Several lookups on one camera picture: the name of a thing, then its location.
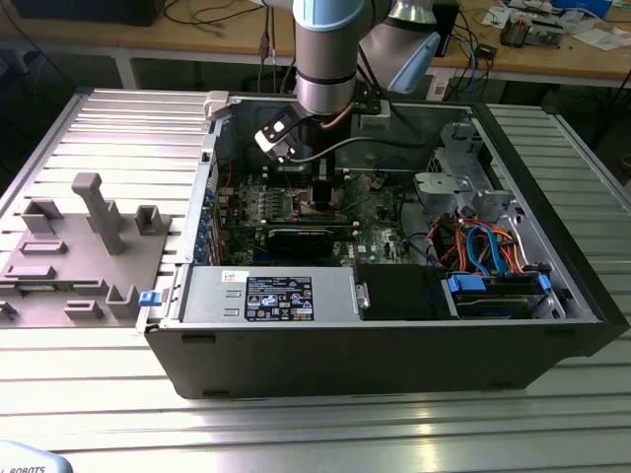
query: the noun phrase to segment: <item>circuit board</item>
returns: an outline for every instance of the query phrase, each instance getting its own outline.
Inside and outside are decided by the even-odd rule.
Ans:
[[[220,241],[222,264],[352,266],[356,263],[409,263],[409,246],[398,228],[401,189],[385,176],[357,174],[334,192],[326,211],[315,210],[300,187],[271,187],[260,176],[247,176],[226,189]],[[308,229],[333,235],[330,255],[313,260],[276,258],[266,249],[272,229]]]

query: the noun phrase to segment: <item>table leg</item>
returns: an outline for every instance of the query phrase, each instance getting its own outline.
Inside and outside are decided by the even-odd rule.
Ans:
[[[141,89],[134,68],[131,65],[131,57],[122,55],[114,56],[114,61],[116,61],[116,68],[118,69],[122,88],[131,90]]]
[[[443,101],[445,93],[447,92],[447,85],[450,79],[454,76],[456,69],[452,67],[438,67],[432,68],[429,74],[432,75],[432,83],[430,84],[430,90],[427,92],[428,101]]]

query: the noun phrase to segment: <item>wooden workbench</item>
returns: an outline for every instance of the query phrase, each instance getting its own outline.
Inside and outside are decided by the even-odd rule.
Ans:
[[[221,5],[221,0],[191,0],[193,10]],[[614,86],[631,67],[631,48],[601,51],[566,36],[558,49],[528,46],[520,49],[500,44],[500,30],[481,26],[483,11],[493,5],[491,0],[466,0],[464,14],[481,42],[498,48],[491,78],[534,82]],[[206,12],[212,19],[252,8],[247,0],[231,7]],[[23,30],[41,47],[60,52],[110,55],[116,60],[123,86],[137,88],[129,59],[152,57],[211,62],[258,62],[258,45],[264,24],[260,9],[224,22],[221,35],[208,33],[190,25],[180,25],[161,16],[151,28],[129,27],[88,22],[23,20],[13,10]],[[172,16],[189,21],[186,1],[170,9]],[[631,13],[612,8],[610,21],[631,21]],[[287,64],[293,56],[293,37],[289,12],[276,13],[276,40],[279,64]],[[0,16],[0,49],[30,47]],[[445,57],[436,58],[430,74],[445,81],[466,67],[467,57],[457,41],[452,41]]]

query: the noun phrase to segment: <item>power supply label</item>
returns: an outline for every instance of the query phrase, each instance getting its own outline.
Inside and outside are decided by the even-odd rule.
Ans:
[[[250,322],[314,320],[312,278],[247,278],[245,318]]]

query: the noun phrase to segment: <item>aluminum extrusion table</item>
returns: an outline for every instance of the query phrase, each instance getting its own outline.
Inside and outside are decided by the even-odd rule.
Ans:
[[[165,284],[206,132],[204,96],[76,96],[0,200],[0,258],[30,198],[82,211],[69,183],[98,171],[121,212],[157,203],[174,217],[156,281]],[[631,318],[631,203],[620,186],[561,117],[489,108]],[[77,473],[629,471],[630,342],[627,333],[563,362],[526,391],[190,401],[133,328],[5,329],[0,437],[59,452]]]

